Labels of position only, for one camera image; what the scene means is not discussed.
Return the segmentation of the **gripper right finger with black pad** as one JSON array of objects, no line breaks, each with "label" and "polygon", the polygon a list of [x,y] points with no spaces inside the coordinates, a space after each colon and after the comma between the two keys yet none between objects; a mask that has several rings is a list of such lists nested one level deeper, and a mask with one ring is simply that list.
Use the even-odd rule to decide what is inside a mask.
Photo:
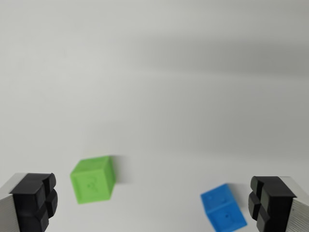
[{"label": "gripper right finger with black pad", "polygon": [[260,232],[308,232],[309,194],[288,176],[253,176],[248,198]]}]

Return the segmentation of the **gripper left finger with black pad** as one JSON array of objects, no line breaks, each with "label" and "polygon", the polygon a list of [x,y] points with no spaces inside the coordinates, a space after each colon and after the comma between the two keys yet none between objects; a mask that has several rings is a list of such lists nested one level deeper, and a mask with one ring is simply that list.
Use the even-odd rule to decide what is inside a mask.
[{"label": "gripper left finger with black pad", "polygon": [[53,173],[15,173],[0,188],[0,230],[46,231],[57,209],[55,186]]}]

